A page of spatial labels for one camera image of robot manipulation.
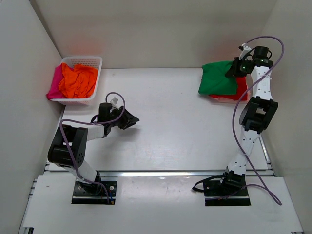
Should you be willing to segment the green t shirt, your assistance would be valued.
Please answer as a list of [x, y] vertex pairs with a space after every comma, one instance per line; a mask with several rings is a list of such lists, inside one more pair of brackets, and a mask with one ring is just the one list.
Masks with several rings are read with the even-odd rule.
[[232, 61], [220, 61], [202, 65], [202, 78], [198, 93], [201, 95], [234, 95], [237, 82], [233, 77], [226, 77]]

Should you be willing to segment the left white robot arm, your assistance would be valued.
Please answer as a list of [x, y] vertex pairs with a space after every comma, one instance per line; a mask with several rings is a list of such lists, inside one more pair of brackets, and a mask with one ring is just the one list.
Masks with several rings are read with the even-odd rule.
[[113, 127], [125, 130], [139, 122], [139, 118], [127, 111], [124, 106], [101, 103], [98, 114], [90, 123], [76, 120], [62, 120], [48, 151], [48, 161], [72, 173], [84, 183], [86, 190], [97, 194], [102, 188], [98, 171], [85, 160], [88, 141], [105, 138]]

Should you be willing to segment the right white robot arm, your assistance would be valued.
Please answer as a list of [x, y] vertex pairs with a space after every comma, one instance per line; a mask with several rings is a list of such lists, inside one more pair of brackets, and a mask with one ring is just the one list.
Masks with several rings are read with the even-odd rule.
[[219, 191], [224, 195], [241, 189], [245, 185], [245, 173], [248, 159], [260, 134], [267, 129], [278, 103], [271, 95], [271, 51], [267, 47], [256, 46], [253, 49], [247, 45], [239, 47], [241, 54], [235, 57], [233, 65], [226, 73], [227, 77], [237, 78], [250, 75], [253, 81], [252, 97], [242, 110], [239, 117], [241, 135], [239, 152], [227, 165], [224, 177], [219, 182]]

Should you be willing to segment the orange t shirt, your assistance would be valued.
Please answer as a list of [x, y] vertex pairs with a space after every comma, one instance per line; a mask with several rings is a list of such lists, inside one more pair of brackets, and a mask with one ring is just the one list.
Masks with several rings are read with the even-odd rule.
[[61, 64], [63, 79], [58, 84], [58, 89], [69, 99], [89, 98], [94, 90], [98, 76], [98, 70], [76, 64], [70, 68], [66, 63]]

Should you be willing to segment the white plastic basket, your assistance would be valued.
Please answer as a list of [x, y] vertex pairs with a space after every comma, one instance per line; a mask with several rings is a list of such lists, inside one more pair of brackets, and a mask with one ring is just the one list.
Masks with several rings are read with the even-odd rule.
[[50, 100], [59, 102], [62, 105], [93, 105], [100, 80], [102, 58], [99, 56], [69, 56], [64, 57], [60, 63], [66, 63], [71, 68], [74, 68], [74, 66], [77, 64], [81, 64], [97, 69], [97, 79], [94, 92], [89, 98], [52, 98]]

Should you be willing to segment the magenta t shirt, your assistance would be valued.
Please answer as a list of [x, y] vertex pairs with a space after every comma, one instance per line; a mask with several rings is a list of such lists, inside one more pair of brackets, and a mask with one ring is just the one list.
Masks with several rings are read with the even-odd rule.
[[46, 94], [48, 100], [65, 98], [65, 95], [59, 90], [59, 83], [62, 79], [62, 65], [59, 65], [55, 68], [50, 90]]

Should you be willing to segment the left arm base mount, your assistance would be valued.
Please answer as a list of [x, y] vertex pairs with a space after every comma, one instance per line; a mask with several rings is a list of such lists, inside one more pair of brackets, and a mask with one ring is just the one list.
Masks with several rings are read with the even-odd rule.
[[117, 181], [104, 180], [98, 173], [96, 182], [101, 183], [101, 185], [83, 183], [76, 180], [71, 203], [84, 205], [115, 205]]

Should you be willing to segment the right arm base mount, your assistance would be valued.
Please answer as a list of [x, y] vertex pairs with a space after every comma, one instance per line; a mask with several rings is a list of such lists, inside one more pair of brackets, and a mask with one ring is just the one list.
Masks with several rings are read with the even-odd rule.
[[246, 183], [242, 188], [225, 184], [224, 175], [214, 175], [200, 180], [191, 188], [192, 192], [203, 193], [206, 207], [251, 206]]

